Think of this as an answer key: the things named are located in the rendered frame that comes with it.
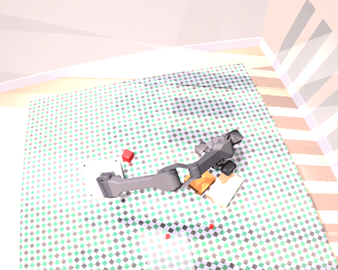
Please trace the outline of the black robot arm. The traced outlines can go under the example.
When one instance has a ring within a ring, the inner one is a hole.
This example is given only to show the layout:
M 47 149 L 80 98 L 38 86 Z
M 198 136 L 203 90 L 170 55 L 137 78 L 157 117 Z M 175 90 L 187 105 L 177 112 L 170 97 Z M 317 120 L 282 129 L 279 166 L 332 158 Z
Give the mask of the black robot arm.
M 222 137 L 214 137 L 206 143 L 210 152 L 195 163 L 175 163 L 160 169 L 156 174 L 143 175 L 122 179 L 115 172 L 100 172 L 96 178 L 99 189 L 106 198 L 115 198 L 121 192 L 156 188 L 163 192 L 175 192 L 187 188 L 188 185 L 200 179 L 202 174 L 218 163 L 221 159 L 228 159 L 235 154 L 233 146 L 242 142 L 243 136 L 235 129 L 224 133 Z M 181 183 L 176 168 L 187 169 L 190 177 Z

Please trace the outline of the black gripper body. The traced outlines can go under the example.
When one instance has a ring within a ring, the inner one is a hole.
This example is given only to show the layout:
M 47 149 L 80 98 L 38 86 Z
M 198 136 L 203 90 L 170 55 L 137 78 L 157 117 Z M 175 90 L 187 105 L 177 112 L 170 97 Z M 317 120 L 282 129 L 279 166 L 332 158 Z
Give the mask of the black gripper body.
M 210 150 L 208 149 L 206 143 L 203 141 L 195 148 L 194 152 L 197 155 L 201 156 L 204 152 L 207 154 L 208 152 L 210 152 Z M 236 168 L 236 164 L 233 163 L 231 160 L 228 160 L 225 163 L 224 159 L 221 159 L 218 163 L 216 163 L 216 165 L 222 167 L 221 172 L 226 176 L 229 176 L 229 174 Z

